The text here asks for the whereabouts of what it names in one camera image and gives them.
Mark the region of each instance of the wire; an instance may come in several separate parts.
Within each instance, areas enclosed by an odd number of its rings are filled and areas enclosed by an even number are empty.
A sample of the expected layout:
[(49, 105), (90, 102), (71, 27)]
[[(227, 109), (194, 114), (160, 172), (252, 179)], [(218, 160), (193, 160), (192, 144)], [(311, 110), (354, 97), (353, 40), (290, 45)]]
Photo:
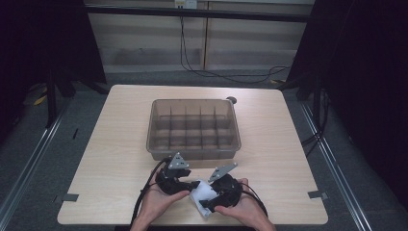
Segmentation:
[[(265, 80), (267, 80), (269, 77), (271, 77), (272, 75), (279, 73), (287, 68), (289, 68), (290, 66), (286, 66), (286, 65), (277, 65), (272, 67), (269, 71), (268, 74), (251, 74), (251, 75), (243, 75), (243, 74), (237, 74), (237, 75), (220, 75), (220, 74), (216, 74), (214, 72), (208, 71), (208, 70), (194, 70), (189, 62), (189, 59), (187, 57), (187, 48), (186, 48), (186, 40), (185, 40), (185, 36), (184, 36), (184, 18), (180, 17), (180, 24), (181, 24), (181, 37), (180, 37), (180, 64), (181, 66), (187, 70), (187, 71), (191, 71), (193, 73), (195, 73), (198, 76), (204, 77), (204, 78), (223, 78), (232, 82), (236, 82), (236, 83), (241, 83), (241, 84), (258, 84), (258, 83), (262, 83)], [(187, 63), (188, 67), (185, 67), (184, 62), (183, 62), (183, 52), (184, 52), (184, 57)], [(236, 80), (233, 78), (236, 77), (265, 77), (261, 80), (255, 80), (255, 81), (240, 81), (240, 80)]]
[(245, 183), (241, 183), (241, 184), (244, 185), (244, 186), (247, 186), (247, 187), (256, 195), (256, 197), (257, 197), (258, 199), (260, 199), (259, 195), (256, 194), (255, 191), (254, 191), (250, 186), (246, 185)]
[(264, 211), (265, 215), (268, 216), (267, 208), (265, 207), (264, 203), (259, 198), (255, 197), (255, 195), (252, 194), (251, 192), (242, 191), (242, 193), (251, 196), (258, 203), (259, 207), (261, 207), (261, 209)]
[(321, 102), (321, 106), (324, 109), (324, 119), (323, 119), (323, 123), (320, 126), (320, 129), (312, 137), (310, 137), (310, 138), (308, 138), (308, 139), (306, 139), (305, 141), (302, 142), (302, 146), (304, 147), (307, 144), (311, 143), (316, 138), (316, 142), (313, 144), (313, 146), (306, 153), (306, 158), (309, 157), (309, 155), (312, 153), (312, 151), (315, 149), (315, 147), (320, 142), (321, 138), (323, 137), (324, 129), (325, 129), (326, 123), (327, 123), (330, 101), (329, 101), (329, 98), (327, 96), (327, 92), (325, 90), (322, 90), (322, 91), (323, 91), (323, 100)]
[(152, 173), (150, 173), (150, 176), (149, 176), (149, 178), (148, 178), (146, 184), (144, 185), (143, 189), (140, 191), (140, 195), (139, 195), (139, 197), (138, 197), (138, 201), (136, 201), (135, 209), (134, 209), (134, 211), (133, 211), (132, 220), (131, 220), (131, 223), (130, 223), (130, 226), (131, 226), (131, 227), (132, 227), (132, 225), (133, 225), (133, 221), (134, 221), (135, 218), (138, 216), (139, 207), (140, 207), (141, 201), (142, 201), (143, 198), (144, 198), (144, 195), (147, 193), (147, 191), (149, 190), (149, 188), (150, 188), (152, 185), (155, 185), (155, 184), (151, 184), (151, 185), (150, 185), (150, 181), (152, 180), (153, 176), (156, 174), (156, 171), (157, 171), (157, 169), (159, 168), (159, 166), (161, 166), (163, 163), (167, 163), (167, 162), (169, 162), (169, 161), (171, 161), (171, 159), (168, 158), (168, 157), (162, 159), (162, 160), (155, 166), (155, 168), (152, 170)]

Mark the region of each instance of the wooden table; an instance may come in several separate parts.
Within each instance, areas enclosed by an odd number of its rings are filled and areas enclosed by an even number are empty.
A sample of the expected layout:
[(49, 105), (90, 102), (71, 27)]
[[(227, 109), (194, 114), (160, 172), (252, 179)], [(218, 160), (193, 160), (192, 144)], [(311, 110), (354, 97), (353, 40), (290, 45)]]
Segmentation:
[[(237, 162), (230, 174), (248, 178), (276, 224), (324, 224), (327, 214), (279, 90), (198, 87), (114, 86), (58, 215), (61, 224), (129, 224), (140, 190), (158, 163), (146, 150), (152, 102), (165, 98), (234, 96), (242, 148), (233, 160), (189, 161), (189, 178), (208, 180), (214, 168)], [(240, 225), (213, 213), (206, 220), (186, 197), (173, 204), (157, 225)]]

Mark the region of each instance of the forearm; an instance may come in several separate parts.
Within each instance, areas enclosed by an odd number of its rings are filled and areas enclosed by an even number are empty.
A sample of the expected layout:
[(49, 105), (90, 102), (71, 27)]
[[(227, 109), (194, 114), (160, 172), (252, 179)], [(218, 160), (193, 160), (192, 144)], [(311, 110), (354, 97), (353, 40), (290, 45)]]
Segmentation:
[(257, 231), (276, 231), (275, 225), (267, 218), (257, 221), (254, 229)]
[(130, 231), (146, 231), (150, 225), (150, 221), (143, 217), (135, 218)]

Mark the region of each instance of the plastic storage bin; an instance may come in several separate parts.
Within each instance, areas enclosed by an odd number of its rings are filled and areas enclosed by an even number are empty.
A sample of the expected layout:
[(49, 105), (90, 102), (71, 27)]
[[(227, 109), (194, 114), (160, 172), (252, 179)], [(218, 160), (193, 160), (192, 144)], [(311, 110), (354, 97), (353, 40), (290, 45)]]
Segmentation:
[(232, 101), (155, 100), (146, 147), (157, 161), (177, 152), (185, 160), (233, 158), (241, 140)]

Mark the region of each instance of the aluminum rail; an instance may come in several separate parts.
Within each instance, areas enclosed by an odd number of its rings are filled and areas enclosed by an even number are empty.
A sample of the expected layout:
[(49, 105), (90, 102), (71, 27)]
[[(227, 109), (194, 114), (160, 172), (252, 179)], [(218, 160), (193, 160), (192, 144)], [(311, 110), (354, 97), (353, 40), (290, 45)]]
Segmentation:
[(310, 15), (302, 14), (281, 14), (281, 13), (248, 13), (230, 12), (214, 10), (194, 10), (194, 9), (173, 9), (173, 8), (140, 8), (140, 7), (119, 7), (112, 5), (57, 5), (57, 4), (36, 4), (31, 5), (43, 11), (72, 11), (82, 13), (109, 13), (109, 14), (130, 14), (130, 15), (153, 15), (153, 16), (183, 16), (183, 17), (203, 17), (203, 18), (225, 18), (225, 19), (245, 19), (260, 21), (281, 21), (281, 22), (303, 22), (303, 23), (325, 23), (328, 18), (314, 18)]
[[(301, 104), (303, 114), (306, 116), (306, 120), (309, 123), (310, 128), (312, 129), (313, 134), (318, 131), (312, 115), (312, 111), (306, 104)], [(340, 190), (340, 193), (343, 196), (345, 204), (347, 205), (348, 211), (351, 213), (351, 216), (354, 219), (354, 222), (357, 225), (357, 228), (360, 231), (371, 231), (371, 226), (369, 220), (367, 219), (366, 213), (360, 205), (360, 202), (357, 200), (356, 195), (348, 185), (347, 180), (340, 168), (339, 164), (336, 161), (332, 150), (330, 149), (329, 144), (327, 143), (324, 137), (320, 138), (319, 148), (323, 157), (333, 175), (334, 180), (337, 183), (337, 186)]]
[(6, 227), (9, 224), (9, 221), (12, 218), (12, 215), (17, 208), (18, 203), (26, 192), (42, 157), (44, 156), (49, 144), (53, 140), (54, 135), (56, 134), (60, 126), (61, 120), (66, 112), (66, 109), (68, 108), (69, 102), (70, 101), (64, 102), (64, 105), (61, 108), (61, 111), (54, 123), (52, 123), (49, 128), (45, 129), (41, 139), (36, 146), (36, 149), (33, 151), (29, 161), (27, 162), (27, 165), (22, 170), (11, 191), (2, 202), (0, 206), (0, 231), (6, 230)]

